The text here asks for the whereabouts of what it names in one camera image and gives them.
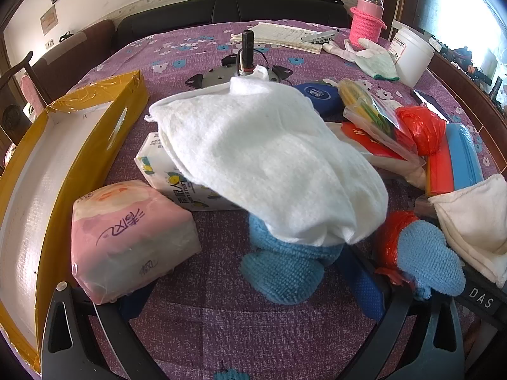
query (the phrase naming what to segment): white cotton cloth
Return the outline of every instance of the white cotton cloth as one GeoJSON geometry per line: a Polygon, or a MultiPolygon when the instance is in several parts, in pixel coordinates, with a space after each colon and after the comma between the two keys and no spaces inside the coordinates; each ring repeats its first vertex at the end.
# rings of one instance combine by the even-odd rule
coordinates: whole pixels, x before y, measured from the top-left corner
{"type": "Polygon", "coordinates": [[[451,248],[502,288],[507,280],[507,183],[501,174],[428,199],[451,248]]]}
{"type": "Polygon", "coordinates": [[[229,83],[150,106],[181,173],[297,244],[354,244],[384,222],[387,191],[375,169],[336,138],[309,98],[267,81],[264,67],[229,83]]]}

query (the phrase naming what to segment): purple tablecloth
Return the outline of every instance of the purple tablecloth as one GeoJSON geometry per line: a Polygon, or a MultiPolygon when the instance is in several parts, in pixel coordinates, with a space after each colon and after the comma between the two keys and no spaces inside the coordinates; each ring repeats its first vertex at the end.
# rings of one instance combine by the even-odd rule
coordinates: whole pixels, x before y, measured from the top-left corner
{"type": "MultiPolygon", "coordinates": [[[[295,21],[280,23],[319,31],[330,29],[295,21]]],[[[185,80],[220,65],[223,57],[237,52],[240,46],[229,42],[230,34],[241,33],[255,24],[215,24],[147,37],[91,70],[78,86],[140,69],[151,105],[166,96],[191,90],[185,86],[185,80]]],[[[343,39],[340,35],[338,42],[343,43],[343,39]]],[[[324,52],[316,55],[277,45],[256,46],[270,64],[293,70],[289,80],[294,85],[325,77],[335,80],[347,77],[381,98],[392,98],[403,105],[416,103],[403,84],[373,80],[355,64],[334,55],[324,52]]],[[[447,90],[428,71],[416,88],[433,96],[453,121],[468,127],[485,177],[496,173],[489,151],[447,90]]],[[[156,130],[156,124],[146,123],[141,116],[118,153],[107,184],[143,180],[133,159],[147,134],[156,130]]],[[[387,181],[386,186],[390,210],[412,209],[415,198],[422,194],[400,180],[387,181]]],[[[140,317],[131,321],[140,340],[169,378],[212,380],[214,373],[223,368],[249,375],[239,377],[230,372],[230,376],[223,377],[233,380],[335,378],[374,324],[362,314],[337,271],[328,269],[323,283],[308,301],[292,307],[278,306],[255,292],[239,273],[240,260],[250,251],[247,214],[200,212],[194,213],[194,219],[202,253],[161,278],[140,317]]],[[[369,242],[360,246],[369,250],[369,242]]],[[[460,307],[459,312],[466,330],[473,315],[460,307]]],[[[406,324],[385,371],[394,368],[410,328],[411,324],[406,324]]],[[[121,373],[103,336],[99,340],[112,369],[121,373]]]]}

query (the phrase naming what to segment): plastic bucket lid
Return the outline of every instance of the plastic bucket lid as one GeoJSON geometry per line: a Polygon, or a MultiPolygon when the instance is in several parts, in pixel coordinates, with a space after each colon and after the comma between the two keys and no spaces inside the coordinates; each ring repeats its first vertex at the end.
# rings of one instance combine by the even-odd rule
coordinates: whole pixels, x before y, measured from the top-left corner
{"type": "Polygon", "coordinates": [[[396,33],[396,36],[401,35],[402,38],[405,38],[409,40],[412,44],[414,44],[416,47],[418,47],[422,52],[424,52],[429,57],[433,57],[435,50],[433,47],[425,42],[421,37],[419,37],[416,33],[414,33],[412,30],[402,27],[401,30],[398,30],[396,33]]]}

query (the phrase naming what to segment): black leather sofa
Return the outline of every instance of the black leather sofa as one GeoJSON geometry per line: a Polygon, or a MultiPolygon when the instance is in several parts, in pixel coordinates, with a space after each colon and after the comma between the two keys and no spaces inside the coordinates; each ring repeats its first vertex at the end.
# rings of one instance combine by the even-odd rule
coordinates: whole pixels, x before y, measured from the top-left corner
{"type": "Polygon", "coordinates": [[[189,0],[126,17],[118,25],[116,50],[151,34],[217,22],[299,20],[350,27],[340,0],[189,0]]]}

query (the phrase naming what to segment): pink knitted cover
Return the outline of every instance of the pink knitted cover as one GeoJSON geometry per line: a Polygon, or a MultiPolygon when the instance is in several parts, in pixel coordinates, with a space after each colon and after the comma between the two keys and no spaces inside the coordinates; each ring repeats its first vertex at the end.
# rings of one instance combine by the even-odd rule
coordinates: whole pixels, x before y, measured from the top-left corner
{"type": "Polygon", "coordinates": [[[350,12],[354,14],[352,27],[350,28],[350,42],[356,48],[364,49],[359,43],[359,38],[367,38],[377,43],[380,37],[380,30],[386,30],[387,27],[380,18],[373,17],[357,7],[352,7],[350,12]]]}

